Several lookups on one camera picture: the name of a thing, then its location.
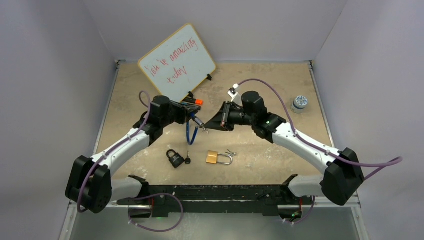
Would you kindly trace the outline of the blue cable lock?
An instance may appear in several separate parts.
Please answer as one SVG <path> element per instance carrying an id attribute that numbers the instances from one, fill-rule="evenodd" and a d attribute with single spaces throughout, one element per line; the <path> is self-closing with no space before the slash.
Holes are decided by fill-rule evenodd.
<path id="1" fill-rule="evenodd" d="M 191 122 L 195 124 L 194 130 L 191 132 Z M 194 113 L 191 113 L 186 121 L 186 141 L 189 146 L 193 145 L 199 129 L 204 129 L 205 123 L 197 117 Z"/>

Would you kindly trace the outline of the black-headed key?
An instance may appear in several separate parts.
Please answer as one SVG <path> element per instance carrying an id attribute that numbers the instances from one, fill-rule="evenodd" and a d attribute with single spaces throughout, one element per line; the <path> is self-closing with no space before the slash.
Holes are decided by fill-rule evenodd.
<path id="1" fill-rule="evenodd" d="M 187 164 L 187 165 L 189 165 L 190 163 L 191 163 L 191 158 L 190 158 L 190 152 L 189 151 L 187 151 L 187 154 L 186 154 L 186 158 L 185 158 L 185 160 L 184 160 L 184 163 L 185 164 Z"/>

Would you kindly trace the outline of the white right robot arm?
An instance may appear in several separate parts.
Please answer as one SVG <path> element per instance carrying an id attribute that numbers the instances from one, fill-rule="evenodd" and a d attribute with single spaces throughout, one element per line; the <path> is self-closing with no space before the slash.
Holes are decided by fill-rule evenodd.
<path id="1" fill-rule="evenodd" d="M 365 180 L 355 151 L 327 146 L 294 129 L 284 118 L 269 112 L 256 91 L 243 93 L 241 105 L 225 101 L 205 124 L 209 130 L 225 132 L 232 132 L 236 125 L 250 126 L 259 138 L 290 150 L 321 173 L 295 174 L 286 180 L 280 196 L 288 204 L 300 197 L 319 196 L 344 206 Z"/>

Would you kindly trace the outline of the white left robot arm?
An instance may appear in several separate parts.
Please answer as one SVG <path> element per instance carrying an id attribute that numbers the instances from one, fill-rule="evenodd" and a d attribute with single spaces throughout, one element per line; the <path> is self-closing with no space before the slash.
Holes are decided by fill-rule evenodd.
<path id="1" fill-rule="evenodd" d="M 149 199 L 148 182 L 135 175 L 113 180 L 113 175 L 133 156 L 150 147 L 174 123 L 183 125 L 200 111 L 158 95 L 129 132 L 109 148 L 93 156 L 79 156 L 73 163 L 65 196 L 77 211 L 100 213 L 109 202 L 131 199 L 138 205 Z"/>

